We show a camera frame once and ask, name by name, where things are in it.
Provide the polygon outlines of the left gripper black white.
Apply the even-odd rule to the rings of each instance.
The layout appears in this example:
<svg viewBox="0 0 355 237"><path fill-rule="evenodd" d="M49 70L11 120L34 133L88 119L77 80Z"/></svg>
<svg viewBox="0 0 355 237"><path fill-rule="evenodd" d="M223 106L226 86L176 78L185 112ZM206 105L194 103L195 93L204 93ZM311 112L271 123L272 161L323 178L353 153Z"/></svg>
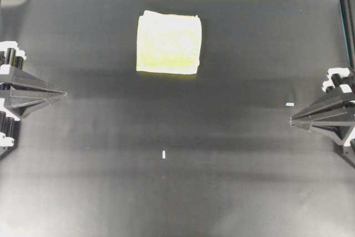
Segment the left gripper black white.
<svg viewBox="0 0 355 237"><path fill-rule="evenodd" d="M1 42L1 93L15 89L65 94L61 87L41 80L23 70L26 54L16 41ZM67 96L44 99L13 98L1 95L1 146L14 146L14 126L31 113L50 106Z"/></svg>

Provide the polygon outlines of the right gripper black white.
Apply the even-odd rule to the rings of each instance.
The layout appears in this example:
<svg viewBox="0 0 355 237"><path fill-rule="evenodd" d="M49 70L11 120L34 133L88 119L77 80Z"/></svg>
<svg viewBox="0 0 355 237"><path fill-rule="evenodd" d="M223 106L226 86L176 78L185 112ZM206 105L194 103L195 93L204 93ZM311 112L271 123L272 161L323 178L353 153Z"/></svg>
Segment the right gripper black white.
<svg viewBox="0 0 355 237"><path fill-rule="evenodd" d="M354 69L330 68L322 83L327 93L290 118L290 126L351 146L354 140Z"/></svg>

